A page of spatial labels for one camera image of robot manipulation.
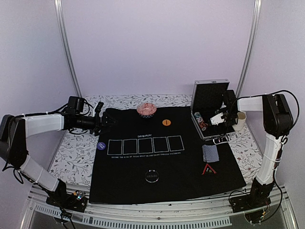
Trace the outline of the purple small blind button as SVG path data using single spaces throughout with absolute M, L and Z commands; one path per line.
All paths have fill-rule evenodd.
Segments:
M 98 142 L 97 143 L 97 149 L 98 150 L 104 150 L 106 148 L 106 144 L 104 142 Z

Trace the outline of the blue playing card deck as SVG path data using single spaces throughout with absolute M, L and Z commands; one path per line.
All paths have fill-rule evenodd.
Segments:
M 219 161 L 219 155 L 216 145 L 203 145 L 203 161 L 214 163 Z

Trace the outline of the orange big blind button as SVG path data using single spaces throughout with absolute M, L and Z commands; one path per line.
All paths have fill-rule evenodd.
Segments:
M 171 121 L 170 121 L 169 119 L 164 119 L 164 120 L 162 121 L 162 124 L 163 124 L 164 126 L 170 126 L 170 125 L 171 125 Z

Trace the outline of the clear dealer button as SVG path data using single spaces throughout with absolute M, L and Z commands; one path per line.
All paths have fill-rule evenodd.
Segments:
M 145 173 L 145 180 L 148 182 L 148 183 L 155 183 L 159 180 L 159 173 L 154 170 L 154 169 L 150 169 L 148 170 L 146 173 Z

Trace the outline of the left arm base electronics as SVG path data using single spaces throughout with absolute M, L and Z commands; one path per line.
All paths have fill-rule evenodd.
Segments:
M 59 183 L 55 191 L 46 190 L 48 194 L 46 203 L 59 207 L 64 210 L 73 210 L 76 212 L 84 213 L 88 199 L 85 197 L 84 192 L 76 190 L 72 193 L 67 192 L 65 183 Z

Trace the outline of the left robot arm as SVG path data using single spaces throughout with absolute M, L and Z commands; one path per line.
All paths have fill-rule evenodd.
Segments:
M 70 96 L 67 103 L 53 111 L 20 115 L 6 114 L 0 122 L 0 157 L 4 160 L 3 171 L 11 169 L 14 178 L 23 184 L 25 180 L 40 186 L 60 207 L 67 207 L 71 197 L 66 184 L 50 174 L 44 165 L 35 160 L 30 150 L 42 149 L 55 142 L 45 140 L 52 133 L 83 130 L 99 136 L 110 130 L 117 120 L 103 111 L 103 102 L 95 106 L 81 97 Z

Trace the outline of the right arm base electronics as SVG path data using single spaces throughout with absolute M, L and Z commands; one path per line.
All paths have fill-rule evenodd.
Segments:
M 245 219 L 250 224 L 260 224 L 270 212 L 271 200 L 269 197 L 252 200 L 250 194 L 234 190 L 228 198 L 233 213 L 244 213 Z

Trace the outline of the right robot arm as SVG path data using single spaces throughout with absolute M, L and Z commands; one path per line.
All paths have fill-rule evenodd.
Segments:
M 257 176 L 253 179 L 249 194 L 229 198 L 234 211 L 258 208 L 271 203 L 269 195 L 274 186 L 277 167 L 281 162 L 283 146 L 298 118 L 294 119 L 284 93 L 294 94 L 288 90 L 280 90 L 270 94 L 239 97 L 234 100 L 229 110 L 263 113 L 263 126 L 266 142 L 263 160 Z

